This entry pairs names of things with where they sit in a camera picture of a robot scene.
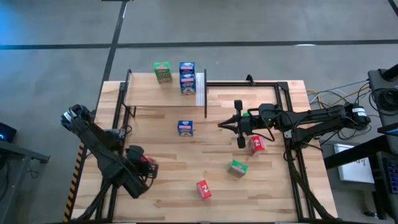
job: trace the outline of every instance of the concrete floor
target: concrete floor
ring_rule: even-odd
[[[110,44],[120,2],[0,0],[0,45]],[[127,5],[119,43],[252,40],[398,39],[398,17],[387,0],[135,0]],[[176,71],[192,60],[209,80],[305,80],[324,90],[366,79],[370,69],[397,63],[398,45],[117,49],[110,80],[126,69],[151,72],[168,60]],[[59,123],[75,103],[95,108],[109,49],[0,50],[0,122],[18,130],[16,144],[50,154],[37,179],[26,178],[17,223],[63,218],[76,159],[77,137]],[[342,89],[350,93],[360,85]],[[324,97],[325,102],[336,100]],[[362,100],[368,114],[376,114]],[[375,137],[380,125],[353,139]],[[340,218],[362,215],[370,193],[333,190]],[[380,222],[392,223],[392,220]]]

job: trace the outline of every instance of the red box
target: red box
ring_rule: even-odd
[[[266,149],[264,147],[264,144],[262,143],[260,136],[253,136],[249,140],[249,150],[250,155],[252,156],[258,156],[262,153],[265,153]]]
[[[197,182],[197,188],[202,199],[211,197],[210,189],[205,180]]]

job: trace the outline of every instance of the green box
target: green box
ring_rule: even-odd
[[[172,82],[172,74],[170,73],[169,62],[155,62],[155,74],[159,83]]]
[[[248,165],[234,159],[229,165],[228,172],[236,177],[243,177],[248,170]]]

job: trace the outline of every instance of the wooden table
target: wooden table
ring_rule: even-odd
[[[288,83],[294,111],[309,110],[304,82]],[[95,119],[103,129],[112,125],[119,84],[105,82],[103,85]],[[236,145],[236,135],[232,131],[216,125],[235,114],[233,100],[237,99],[243,101],[246,110],[261,103],[275,103],[275,93],[267,87],[209,87],[207,118],[203,117],[203,108],[198,107],[138,107],[136,118],[129,122],[133,130],[127,136],[125,147],[142,146],[147,156],[158,161],[159,174],[152,188],[139,199],[119,189],[114,222],[297,221],[289,170],[282,158],[285,149],[282,133],[272,129],[276,140],[264,140],[267,153],[249,157],[247,150]],[[180,119],[194,121],[192,138],[178,136],[177,121]],[[309,147],[303,150],[303,157],[313,193],[330,214],[337,216],[321,152]],[[249,166],[241,179],[226,171],[233,159]],[[206,179],[212,193],[208,200],[201,200],[197,192],[196,183],[202,179]],[[83,213],[100,185],[101,173],[96,159],[89,156],[83,168],[73,218]],[[300,197],[306,215],[302,192]]]

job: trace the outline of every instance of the blue cereal box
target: blue cereal box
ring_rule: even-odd
[[[195,74],[180,75],[180,86],[181,86],[181,94],[183,95],[195,94],[197,89]]]
[[[193,121],[178,121],[178,134],[181,137],[193,136]]]
[[[195,74],[195,62],[180,62],[180,75]]]

